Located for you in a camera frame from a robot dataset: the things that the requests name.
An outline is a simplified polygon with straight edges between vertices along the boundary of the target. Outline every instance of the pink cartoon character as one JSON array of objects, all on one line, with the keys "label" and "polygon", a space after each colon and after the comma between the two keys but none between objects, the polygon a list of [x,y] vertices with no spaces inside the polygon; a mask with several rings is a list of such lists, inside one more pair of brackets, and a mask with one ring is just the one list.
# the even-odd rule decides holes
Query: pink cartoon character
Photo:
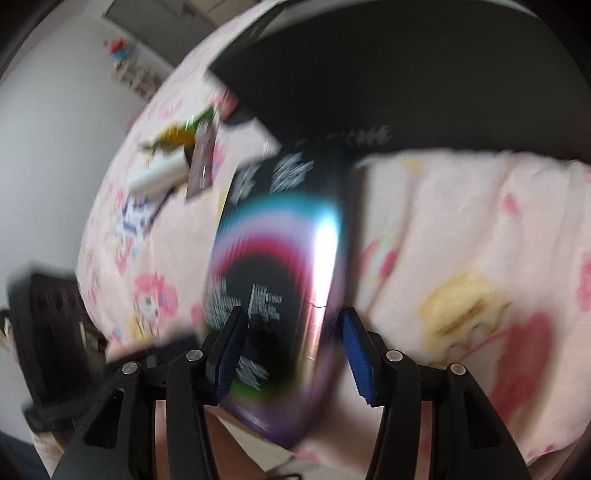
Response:
[{"label": "pink cartoon character", "polygon": [[134,284],[134,315],[129,334],[138,342],[149,342],[158,338],[164,322],[177,313],[177,293],[156,272],[138,275]]},{"label": "pink cartoon character", "polygon": [[121,275],[127,269],[127,260],[132,256],[134,249],[134,239],[130,236],[121,237],[115,244],[115,265]]},{"label": "pink cartoon character", "polygon": [[591,310],[591,254],[583,256],[579,288],[577,289],[577,303],[581,312]]}]

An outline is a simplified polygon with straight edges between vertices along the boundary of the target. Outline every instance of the floor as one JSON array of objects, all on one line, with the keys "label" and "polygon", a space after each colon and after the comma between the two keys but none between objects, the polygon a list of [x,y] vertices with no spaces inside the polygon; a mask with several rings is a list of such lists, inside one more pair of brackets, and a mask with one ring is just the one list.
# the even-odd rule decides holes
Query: floor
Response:
[{"label": "floor", "polygon": [[274,475],[300,473],[304,480],[362,480],[365,477],[320,467],[306,460],[292,459],[293,456],[288,450],[258,439],[224,419],[220,421],[248,456],[266,472],[272,471]]}]

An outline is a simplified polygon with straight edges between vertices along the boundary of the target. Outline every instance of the white wall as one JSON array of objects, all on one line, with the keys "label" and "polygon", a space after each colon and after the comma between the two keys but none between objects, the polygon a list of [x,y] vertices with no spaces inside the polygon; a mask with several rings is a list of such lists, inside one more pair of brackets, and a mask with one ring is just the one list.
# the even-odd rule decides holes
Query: white wall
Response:
[{"label": "white wall", "polygon": [[[111,81],[88,15],[66,18],[0,83],[0,305],[7,275],[32,261],[73,270],[101,179],[145,102]],[[22,375],[0,353],[0,430],[28,440]]]}]

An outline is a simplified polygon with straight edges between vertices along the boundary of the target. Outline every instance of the yellow cartoon character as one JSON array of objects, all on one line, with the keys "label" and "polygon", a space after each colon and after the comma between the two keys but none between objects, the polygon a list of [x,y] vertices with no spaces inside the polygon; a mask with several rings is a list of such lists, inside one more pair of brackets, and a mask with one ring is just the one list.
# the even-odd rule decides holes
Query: yellow cartoon character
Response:
[{"label": "yellow cartoon character", "polygon": [[466,352],[497,330],[505,302],[497,286],[477,272],[452,278],[418,308],[423,341],[436,363]]}]

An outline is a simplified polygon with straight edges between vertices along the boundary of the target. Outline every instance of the cartoon print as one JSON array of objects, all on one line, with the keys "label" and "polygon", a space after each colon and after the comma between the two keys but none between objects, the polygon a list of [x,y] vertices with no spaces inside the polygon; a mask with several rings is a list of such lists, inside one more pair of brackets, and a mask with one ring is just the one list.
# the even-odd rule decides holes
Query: cartoon print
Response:
[{"label": "cartoon print", "polygon": [[508,305],[496,285],[477,272],[452,278],[418,308],[425,349],[436,364],[447,364],[457,349],[469,349],[496,331]]},{"label": "cartoon print", "polygon": [[488,397],[507,424],[538,391],[553,350],[554,332],[550,316],[537,312],[525,324],[513,325],[504,333],[503,353],[496,366],[495,385]]},{"label": "cartoon print", "polygon": [[591,254],[583,256],[576,297],[581,312],[591,310]]},{"label": "cartoon print", "polygon": [[508,193],[503,197],[503,210],[516,218],[521,217],[521,210],[517,204],[515,196],[512,193]]},{"label": "cartoon print", "polygon": [[213,147],[213,162],[212,162],[212,181],[216,180],[217,174],[222,168],[222,164],[226,160],[222,147],[216,142],[215,146]]},{"label": "cartoon print", "polygon": [[120,236],[116,240],[115,265],[121,275],[123,275],[127,269],[127,260],[135,254],[134,243],[135,241],[131,236]]},{"label": "cartoon print", "polygon": [[392,241],[377,239],[361,253],[359,271],[362,275],[386,279],[394,270],[398,259],[398,247],[391,248]]},{"label": "cartoon print", "polygon": [[161,105],[160,108],[158,108],[160,118],[170,118],[173,116],[181,108],[183,101],[184,100],[175,100]]},{"label": "cartoon print", "polygon": [[92,275],[90,276],[90,289],[88,290],[88,296],[92,303],[96,305],[96,299],[99,295],[100,290],[100,281],[99,281],[99,274],[96,268],[92,270]]},{"label": "cartoon print", "polygon": [[201,325],[201,304],[196,303],[191,307],[191,320],[195,325]]},{"label": "cartoon print", "polygon": [[140,274],[134,284],[134,315],[128,331],[137,342],[151,342],[159,337],[165,321],[177,313],[177,293],[157,273]]},{"label": "cartoon print", "polygon": [[402,167],[409,173],[420,174],[423,171],[424,160],[417,157],[404,157]]}]

